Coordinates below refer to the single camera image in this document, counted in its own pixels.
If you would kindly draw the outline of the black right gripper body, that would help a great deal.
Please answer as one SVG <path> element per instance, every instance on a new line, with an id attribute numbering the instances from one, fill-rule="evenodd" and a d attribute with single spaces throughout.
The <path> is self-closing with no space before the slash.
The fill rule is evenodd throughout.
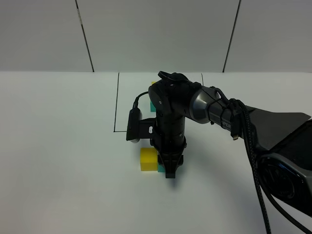
<path id="1" fill-rule="evenodd" d="M 185 117 L 180 114 L 156 114 L 153 146 L 161 158 L 178 158 L 182 155 L 186 139 Z"/>

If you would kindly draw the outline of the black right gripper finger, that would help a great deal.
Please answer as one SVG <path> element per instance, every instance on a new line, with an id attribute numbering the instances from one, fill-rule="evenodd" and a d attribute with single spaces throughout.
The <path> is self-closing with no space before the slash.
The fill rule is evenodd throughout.
<path id="1" fill-rule="evenodd" d="M 160 153 L 158 163 L 164 168 L 165 178 L 175 178 L 177 169 L 183 165 L 183 153 Z"/>

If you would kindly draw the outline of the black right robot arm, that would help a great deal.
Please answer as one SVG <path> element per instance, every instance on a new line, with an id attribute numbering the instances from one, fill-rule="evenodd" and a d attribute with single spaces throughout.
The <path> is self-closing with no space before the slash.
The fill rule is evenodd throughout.
<path id="1" fill-rule="evenodd" d="M 306 215 L 312 214 L 312 120 L 304 113 L 276 113 L 228 99 L 216 87 L 188 80 L 180 73 L 159 72 L 148 93 L 156 108 L 155 136 L 167 178 L 183 163 L 185 120 L 216 124 L 233 140 L 244 140 L 258 195 L 265 194 Z"/>

